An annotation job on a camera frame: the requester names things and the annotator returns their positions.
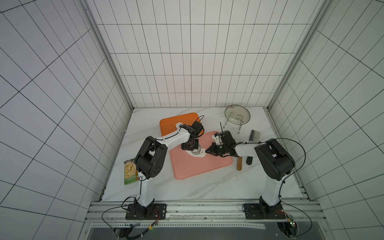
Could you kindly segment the pink silicone mat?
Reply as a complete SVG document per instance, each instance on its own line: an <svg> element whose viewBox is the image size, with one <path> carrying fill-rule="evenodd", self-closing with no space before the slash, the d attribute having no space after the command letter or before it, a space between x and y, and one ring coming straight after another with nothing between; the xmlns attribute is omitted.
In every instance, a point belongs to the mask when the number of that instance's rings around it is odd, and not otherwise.
<svg viewBox="0 0 384 240"><path fill-rule="evenodd" d="M233 163L232 157L221 158L205 153L205 150L214 143L213 136L216 133L217 132L205 133L199 138L199 144L202 148L202 155L199 157L191 154L189 151L182 150L181 146L170 150L170 158L176 179L183 180L229 166Z"/></svg>

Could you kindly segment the small round metal cutter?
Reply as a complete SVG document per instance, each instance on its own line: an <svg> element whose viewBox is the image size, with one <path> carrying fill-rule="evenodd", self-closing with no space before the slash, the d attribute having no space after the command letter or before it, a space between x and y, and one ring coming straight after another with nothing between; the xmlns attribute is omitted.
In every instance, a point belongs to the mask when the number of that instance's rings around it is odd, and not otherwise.
<svg viewBox="0 0 384 240"><path fill-rule="evenodd" d="M201 150L201 146L200 145L198 145L198 147L196 149L191 150L191 154L195 155L195 156L199 155L201 152L202 152L202 150Z"/></svg>

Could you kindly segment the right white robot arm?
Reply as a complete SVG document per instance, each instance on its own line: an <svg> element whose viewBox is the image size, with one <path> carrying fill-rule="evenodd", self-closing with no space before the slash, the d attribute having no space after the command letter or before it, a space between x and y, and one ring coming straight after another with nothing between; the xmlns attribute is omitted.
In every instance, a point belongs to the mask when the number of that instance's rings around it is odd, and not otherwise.
<svg viewBox="0 0 384 240"><path fill-rule="evenodd" d="M205 152L221 158L258 158L267 175L260 204L265 210L272 211L281 205L284 177L292 173L296 163L277 139L260 142L259 137L260 133L252 130L247 142L236 142L231 132L223 131L214 135L214 142Z"/></svg>

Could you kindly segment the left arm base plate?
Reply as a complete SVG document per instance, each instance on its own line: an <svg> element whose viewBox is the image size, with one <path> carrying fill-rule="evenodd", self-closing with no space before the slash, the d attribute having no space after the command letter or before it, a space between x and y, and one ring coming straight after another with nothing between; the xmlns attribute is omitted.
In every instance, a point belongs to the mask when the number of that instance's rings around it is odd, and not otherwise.
<svg viewBox="0 0 384 240"><path fill-rule="evenodd" d="M167 204L150 204L143 207L140 204L129 204L126 220L164 220L167 213Z"/></svg>

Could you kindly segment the wooden dough roller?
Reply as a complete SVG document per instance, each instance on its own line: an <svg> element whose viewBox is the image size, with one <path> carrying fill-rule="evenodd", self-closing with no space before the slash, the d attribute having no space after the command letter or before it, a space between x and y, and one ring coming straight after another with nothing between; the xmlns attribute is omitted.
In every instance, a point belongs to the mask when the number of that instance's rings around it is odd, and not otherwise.
<svg viewBox="0 0 384 240"><path fill-rule="evenodd" d="M242 157L238 157L237 158L237 170L241 171L242 170L242 166L243 166L243 158Z"/></svg>

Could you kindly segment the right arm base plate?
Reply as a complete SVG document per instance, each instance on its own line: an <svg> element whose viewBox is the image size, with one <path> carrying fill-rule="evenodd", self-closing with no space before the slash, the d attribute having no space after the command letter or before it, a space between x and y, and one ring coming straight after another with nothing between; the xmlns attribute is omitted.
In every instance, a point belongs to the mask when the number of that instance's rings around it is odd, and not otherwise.
<svg viewBox="0 0 384 240"><path fill-rule="evenodd" d="M284 220L286 214L283 213L282 204L274 206L268 204L243 204L242 211L247 220Z"/></svg>

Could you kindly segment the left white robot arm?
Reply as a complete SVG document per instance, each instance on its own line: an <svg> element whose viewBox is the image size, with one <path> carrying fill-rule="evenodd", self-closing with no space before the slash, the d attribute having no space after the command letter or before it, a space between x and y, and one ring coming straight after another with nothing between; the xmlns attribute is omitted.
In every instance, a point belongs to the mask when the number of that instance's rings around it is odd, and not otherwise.
<svg viewBox="0 0 384 240"><path fill-rule="evenodd" d="M162 170L167 153L174 148L181 148L183 151L199 154L201 147L199 137L204 134L204 127L201 120L197 118L192 125L179 124L177 130L159 138L147 137L134 162L143 182L139 196L136 198L139 206L148 208L154 201L153 184L151 179L156 177Z"/></svg>

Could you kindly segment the black handled metal scraper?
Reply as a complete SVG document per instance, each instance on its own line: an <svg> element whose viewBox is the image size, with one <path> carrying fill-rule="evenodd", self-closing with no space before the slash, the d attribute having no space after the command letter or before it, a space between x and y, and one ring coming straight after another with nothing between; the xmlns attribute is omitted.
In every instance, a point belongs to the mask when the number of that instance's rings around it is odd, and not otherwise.
<svg viewBox="0 0 384 240"><path fill-rule="evenodd" d="M258 142L261 136L261 132L258 132L256 130L252 130L250 137L249 137L249 142ZM246 164L251 165L253 163L253 157L247 157Z"/></svg>

